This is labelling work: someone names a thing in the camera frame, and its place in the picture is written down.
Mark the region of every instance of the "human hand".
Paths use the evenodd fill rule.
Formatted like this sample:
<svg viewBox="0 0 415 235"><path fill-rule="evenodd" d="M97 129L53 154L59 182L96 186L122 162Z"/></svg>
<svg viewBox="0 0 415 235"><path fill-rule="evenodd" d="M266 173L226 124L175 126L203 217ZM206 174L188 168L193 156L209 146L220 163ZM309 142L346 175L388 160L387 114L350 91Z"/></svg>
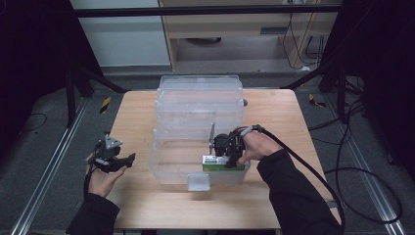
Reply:
<svg viewBox="0 0 415 235"><path fill-rule="evenodd" d="M89 181L88 193L106 198L111 190L113 190L116 180L124 175L127 166L123 166L118 171L111 173L105 173L95 166L93 166L92 170L93 172Z"/></svg>
<svg viewBox="0 0 415 235"><path fill-rule="evenodd" d="M260 161L264 157L283 149L274 140L256 130L249 132L242 138L244 139L246 150L243 156L238 159L238 164L240 165L249 160Z"/></svg>

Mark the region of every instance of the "black jacket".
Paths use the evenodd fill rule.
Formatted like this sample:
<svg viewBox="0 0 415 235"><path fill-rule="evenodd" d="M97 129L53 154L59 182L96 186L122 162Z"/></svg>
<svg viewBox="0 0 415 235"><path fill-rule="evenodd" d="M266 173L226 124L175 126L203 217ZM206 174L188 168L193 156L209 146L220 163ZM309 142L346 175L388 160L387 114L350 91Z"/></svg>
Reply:
<svg viewBox="0 0 415 235"><path fill-rule="evenodd" d="M265 157L257 167L269 186L269 200L284 235L336 235L340 225L326 202L307 178L296 169L286 150ZM88 194L67 233L72 235L113 234L119 208Z"/></svg>

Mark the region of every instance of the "gray floor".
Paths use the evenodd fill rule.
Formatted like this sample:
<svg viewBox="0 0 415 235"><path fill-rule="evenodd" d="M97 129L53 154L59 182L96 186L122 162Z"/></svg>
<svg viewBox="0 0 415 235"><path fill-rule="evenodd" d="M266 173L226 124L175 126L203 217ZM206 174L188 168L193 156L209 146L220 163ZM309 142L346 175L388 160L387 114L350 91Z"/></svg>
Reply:
<svg viewBox="0 0 415 235"><path fill-rule="evenodd" d="M306 71L293 70L284 57L276 37L263 38L222 38L216 44L198 44L183 40L177 56L175 71L154 71L131 74L129 76L109 76L108 79L125 88L156 89L162 74L226 74L235 73L244 87L279 87L302 77ZM316 89L315 78L296 91L300 107L308 126L314 126L333 119L330 108L311 105L308 95L315 96L317 102L329 103L336 92L321 95ZM122 94L93 83L96 92L92 98L77 97L77 104L87 100L84 118L76 130L68 150L51 182L29 232L35 234L59 234L68 226L76 213L82 197L84 158L92 151L96 141L104 131L111 130ZM104 99L112 97L105 114L99 114ZM356 99L347 95L351 103ZM59 90L37 101L34 115L29 118L25 130L11 147L9 160L0 168L0 234L9 234L22 214L43 171L57 148L66 129L66 93ZM402 166L388 164L387 152L383 148L376 131L364 112L350 119L353 139L370 169L385 179L402 201L404 211L400 220L406 234L415 234L415 184ZM314 146L324 170L335 167L338 145L342 139L340 125L331 124L325 128L311 131ZM341 166L355 165L353 153L345 145L342 148ZM341 188L345 198L355 208L370 216L379 218L377 208L362 176L355 172L342 172ZM327 175L329 183L335 187L334 176ZM394 205L389 193L388 199ZM195 231L164 230L160 234L191 234ZM346 234L393 234L382 224L370 222L346 209Z"/></svg>

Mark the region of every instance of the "metal rail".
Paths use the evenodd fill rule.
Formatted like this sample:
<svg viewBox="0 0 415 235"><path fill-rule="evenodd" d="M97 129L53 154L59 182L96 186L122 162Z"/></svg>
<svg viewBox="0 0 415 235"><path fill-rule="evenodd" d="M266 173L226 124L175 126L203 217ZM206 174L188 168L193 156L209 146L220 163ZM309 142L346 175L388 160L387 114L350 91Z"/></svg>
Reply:
<svg viewBox="0 0 415 235"><path fill-rule="evenodd" d="M327 94L323 94L323 96L325 100L327 101L328 107L333 113L333 116L336 117L337 112L335 109L336 107L335 101L333 100L333 98L331 98ZM339 129L341 130L341 132L345 133L345 130L346 130L345 126L339 122L338 124L339 124ZM360 152L359 147L357 146L352 136L350 137L349 141L346 144L348 148L350 149L350 156L353 159L354 164L357 167L371 171L369 164L364 160L364 157L362 153ZM361 173L360 176L382 220L392 220L396 218L396 213L394 212L392 204L389 201L379 181L375 177L372 177L371 175L368 175L365 173ZM406 234L400 221L385 224L385 226L391 235Z"/></svg>
<svg viewBox="0 0 415 235"><path fill-rule="evenodd" d="M51 182L58 170L58 167L64 158L64 155L68 149L70 141L76 132L80 121L85 112L85 107L88 103L88 98L81 98L76 119L74 120L72 126L68 127L65 131L58 147L53 154L51 161L48 163L45 172L43 173L42 177L39 180L39 183L36 186L33 194L31 195L27 205L25 206L21 216L15 223L12 228L12 235L24 235L28 231L30 224L33 222L36 213L42 204L42 201L51 185Z"/></svg>
<svg viewBox="0 0 415 235"><path fill-rule="evenodd" d="M53 15L68 15L78 18L230 15L230 14L278 14L278 13L333 13L360 9L359 5L300 4L300 5L247 5L247 6L202 6L202 7L157 7L119 9L76 9L50 12Z"/></svg>

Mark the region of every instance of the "clear plastic container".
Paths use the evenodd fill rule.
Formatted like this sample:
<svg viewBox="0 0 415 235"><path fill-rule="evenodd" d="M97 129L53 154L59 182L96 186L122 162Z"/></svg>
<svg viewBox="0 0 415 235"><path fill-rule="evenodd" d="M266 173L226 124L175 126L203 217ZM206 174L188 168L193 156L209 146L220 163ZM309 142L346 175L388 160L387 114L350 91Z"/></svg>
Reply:
<svg viewBox="0 0 415 235"><path fill-rule="evenodd" d="M160 184L189 184L204 190L209 184L240 184L244 170L203 171L211 125L214 136L229 134L244 120L242 83L236 75L163 76L156 101L158 124L154 131L149 169Z"/></svg>
<svg viewBox="0 0 415 235"><path fill-rule="evenodd" d="M156 101L158 123L170 129L242 124L244 99L236 75L163 76Z"/></svg>

